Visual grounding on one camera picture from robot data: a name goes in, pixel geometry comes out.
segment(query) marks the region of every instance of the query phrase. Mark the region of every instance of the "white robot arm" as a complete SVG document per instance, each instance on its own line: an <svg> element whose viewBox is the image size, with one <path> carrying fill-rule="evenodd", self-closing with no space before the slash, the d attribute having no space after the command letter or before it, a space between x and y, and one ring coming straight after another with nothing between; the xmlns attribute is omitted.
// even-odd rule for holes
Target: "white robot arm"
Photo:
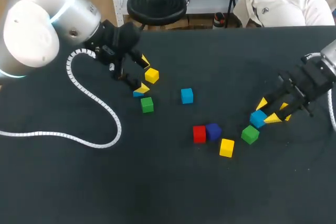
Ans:
<svg viewBox="0 0 336 224"><path fill-rule="evenodd" d="M58 35L72 44L87 41L100 19L88 0L7 0L0 21L0 84L50 63Z"/></svg>

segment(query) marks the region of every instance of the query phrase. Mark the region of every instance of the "white cable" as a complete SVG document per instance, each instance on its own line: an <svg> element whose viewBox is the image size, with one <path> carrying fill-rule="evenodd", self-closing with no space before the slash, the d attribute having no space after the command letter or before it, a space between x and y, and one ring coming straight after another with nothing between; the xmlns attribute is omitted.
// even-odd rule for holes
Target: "white cable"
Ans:
<svg viewBox="0 0 336 224"><path fill-rule="evenodd" d="M319 53L319 52L314 52L312 54L306 55L307 60L309 60L313 57L320 57L320 56L321 56L321 53ZM332 105L332 91L331 91L331 89L328 91L328 107L329 107L330 121L331 121L333 129L336 131L336 120L335 120L335 116L334 116L334 108L333 108L333 105Z"/></svg>
<svg viewBox="0 0 336 224"><path fill-rule="evenodd" d="M96 101L98 104L100 104L104 109L106 109L111 114L111 116L113 117L113 119L115 120L116 125L117 125L117 135L115 136L113 141L108 143L108 144L92 144L90 142L84 141L84 140L82 140L78 137L72 136L72 135L68 135L68 134L65 134L65 133L59 133L59 132L47 132L47 131L38 131L38 132L30 132L30 133L10 133L10 132L5 132L5 131L0 131L0 135L12 136L12 137L60 136L60 137L68 138L70 140L74 140L74 141L76 141L78 143L81 143L83 145L86 145L88 147L100 148L100 149L108 148L108 147L111 147L112 145L116 144L116 142L119 140L119 138L121 136L121 123L119 121L118 116L115 114L115 112L106 103L104 103L102 100L100 100L94 94L92 94L90 91L88 91L86 88L84 88L81 84L79 84L79 82L76 80L76 78L72 74L71 63L72 63L72 60L74 59L74 57L78 54L87 54L88 56L91 56L94 59L96 58L96 54L93 51L88 50L88 49L78 49L78 50L72 52L69 55L68 61L67 61L67 74L68 74L70 80L73 82L73 84L80 91L82 91L84 94L86 94L89 98Z"/></svg>

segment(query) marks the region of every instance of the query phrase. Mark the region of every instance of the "cube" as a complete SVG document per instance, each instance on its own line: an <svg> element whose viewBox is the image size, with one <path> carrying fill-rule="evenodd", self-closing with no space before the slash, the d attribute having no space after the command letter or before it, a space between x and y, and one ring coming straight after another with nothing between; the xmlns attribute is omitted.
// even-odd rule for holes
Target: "cube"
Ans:
<svg viewBox="0 0 336 224"><path fill-rule="evenodd" d="M248 144L254 143L259 137L259 131L255 129L253 126L249 125L246 127L241 133L241 137Z"/></svg>
<svg viewBox="0 0 336 224"><path fill-rule="evenodd" d="M220 156L232 157L234 145L235 141L229 139L222 139L221 149L219 151Z"/></svg>
<svg viewBox="0 0 336 224"><path fill-rule="evenodd" d="M145 95L143 93L133 91L133 97L144 97L144 96Z"/></svg>
<svg viewBox="0 0 336 224"><path fill-rule="evenodd" d="M151 97L141 99L141 107L143 113L149 113L154 111L154 104Z"/></svg>
<svg viewBox="0 0 336 224"><path fill-rule="evenodd" d="M181 89L182 104L190 104L194 102L194 94L192 89Z"/></svg>
<svg viewBox="0 0 336 224"><path fill-rule="evenodd" d="M217 123L208 124L205 126L205 128L208 140L216 141L221 136L222 129L218 126Z"/></svg>
<svg viewBox="0 0 336 224"><path fill-rule="evenodd" d="M264 122L266 118L267 115L263 111L257 110L251 114L250 123L253 124L258 129L266 124Z"/></svg>
<svg viewBox="0 0 336 224"><path fill-rule="evenodd" d="M159 79L159 72L153 68L150 68L145 73L145 79L151 84L154 84Z"/></svg>
<svg viewBox="0 0 336 224"><path fill-rule="evenodd" d="M205 126L194 126L194 143L195 144L205 144L206 141L206 131Z"/></svg>

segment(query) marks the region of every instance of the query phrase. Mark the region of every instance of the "yellow cube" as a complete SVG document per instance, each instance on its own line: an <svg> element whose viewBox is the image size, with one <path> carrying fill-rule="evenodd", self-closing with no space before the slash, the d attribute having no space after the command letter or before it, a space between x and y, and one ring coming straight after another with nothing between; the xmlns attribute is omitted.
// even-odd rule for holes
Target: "yellow cube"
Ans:
<svg viewBox="0 0 336 224"><path fill-rule="evenodd" d="M232 157L234 145L235 141L229 139L222 139L221 149L219 151L220 156Z"/></svg>
<svg viewBox="0 0 336 224"><path fill-rule="evenodd" d="M145 79L146 81L150 82L151 84L154 84L159 79L159 72L153 68L150 68L145 73Z"/></svg>

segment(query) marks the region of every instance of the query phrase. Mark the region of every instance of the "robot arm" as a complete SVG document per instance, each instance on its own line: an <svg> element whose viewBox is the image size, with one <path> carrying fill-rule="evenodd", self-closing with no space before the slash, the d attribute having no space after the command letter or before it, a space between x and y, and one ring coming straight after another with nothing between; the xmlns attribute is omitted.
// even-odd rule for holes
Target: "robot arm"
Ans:
<svg viewBox="0 0 336 224"><path fill-rule="evenodd" d="M141 67L149 66L133 47L140 30L132 23L117 28L88 0L7 0L0 22L0 84L22 78L50 63L59 50L58 36L73 45L84 43L105 65L113 64L113 78L132 90L141 85L123 73L126 54Z"/></svg>
<svg viewBox="0 0 336 224"><path fill-rule="evenodd" d="M305 109L312 116L309 104L332 89L336 82L336 40L321 50L302 59L303 65L291 72L282 72L282 85L267 94L258 109L267 116L269 122L280 122L298 109ZM291 101L280 109L284 96Z"/></svg>
<svg viewBox="0 0 336 224"><path fill-rule="evenodd" d="M88 40L100 18L88 0L7 0L0 21L0 84L50 63L58 36L72 44Z"/></svg>

